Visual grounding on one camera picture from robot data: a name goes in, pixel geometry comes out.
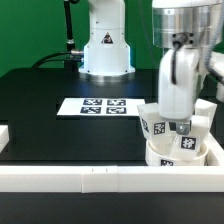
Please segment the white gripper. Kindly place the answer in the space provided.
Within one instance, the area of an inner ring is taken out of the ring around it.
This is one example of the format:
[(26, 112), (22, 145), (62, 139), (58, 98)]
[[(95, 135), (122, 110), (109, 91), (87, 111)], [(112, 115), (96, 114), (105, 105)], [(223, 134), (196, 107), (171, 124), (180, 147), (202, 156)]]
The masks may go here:
[(196, 49), (170, 49), (159, 67), (159, 114), (168, 121), (178, 121), (176, 132), (188, 135), (197, 95), (199, 52)]

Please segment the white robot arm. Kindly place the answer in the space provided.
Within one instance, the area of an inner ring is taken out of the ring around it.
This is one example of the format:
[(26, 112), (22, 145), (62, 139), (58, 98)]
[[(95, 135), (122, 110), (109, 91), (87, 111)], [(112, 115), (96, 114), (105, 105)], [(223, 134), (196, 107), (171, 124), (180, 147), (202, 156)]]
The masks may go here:
[[(88, 2), (90, 38), (79, 72), (98, 82), (133, 73), (124, 0)], [(224, 54), (214, 51), (224, 28), (224, 0), (152, 0), (152, 16), (153, 44), (167, 50), (159, 67), (159, 114), (186, 135), (206, 75), (218, 81), (216, 98), (224, 102)]]

